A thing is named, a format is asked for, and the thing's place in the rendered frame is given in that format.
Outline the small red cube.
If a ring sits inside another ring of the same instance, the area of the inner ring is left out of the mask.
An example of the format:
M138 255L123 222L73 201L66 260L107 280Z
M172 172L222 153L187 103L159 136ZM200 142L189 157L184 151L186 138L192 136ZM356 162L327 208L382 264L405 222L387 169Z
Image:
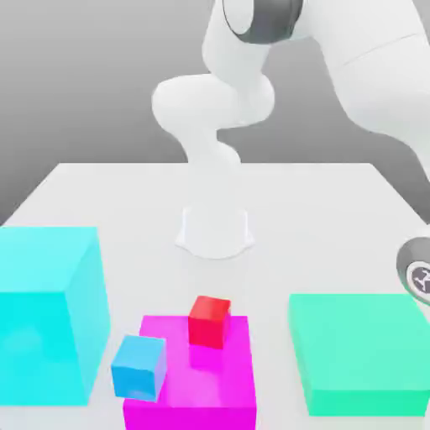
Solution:
M231 301L198 296L188 315L188 338L192 345L222 349L231 317Z

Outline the small blue cube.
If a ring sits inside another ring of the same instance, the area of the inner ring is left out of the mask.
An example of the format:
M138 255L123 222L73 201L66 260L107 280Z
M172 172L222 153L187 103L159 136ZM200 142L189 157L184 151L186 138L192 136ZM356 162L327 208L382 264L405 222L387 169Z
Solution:
M167 372L166 339L126 335L111 372L115 396L157 402Z

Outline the large magenta box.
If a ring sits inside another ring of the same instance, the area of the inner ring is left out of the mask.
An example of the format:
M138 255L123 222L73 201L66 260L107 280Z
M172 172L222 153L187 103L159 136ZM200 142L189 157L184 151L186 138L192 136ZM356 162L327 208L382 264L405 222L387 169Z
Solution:
M167 373L158 401L123 402L125 430L256 430L246 316L231 317L222 349L190 344L186 316L145 316L139 333L166 339Z

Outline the large mint green box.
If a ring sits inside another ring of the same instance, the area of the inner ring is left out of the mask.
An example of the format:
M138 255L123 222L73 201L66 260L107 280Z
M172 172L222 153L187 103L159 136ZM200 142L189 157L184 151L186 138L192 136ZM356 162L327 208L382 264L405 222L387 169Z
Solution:
M312 417L422 417L430 321L407 294L292 294L287 321Z

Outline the large cyan box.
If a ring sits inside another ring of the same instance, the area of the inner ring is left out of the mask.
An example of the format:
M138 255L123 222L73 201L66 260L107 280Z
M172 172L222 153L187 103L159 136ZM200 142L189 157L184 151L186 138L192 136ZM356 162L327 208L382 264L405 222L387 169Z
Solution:
M110 327L96 228L0 228L0 406L86 405Z

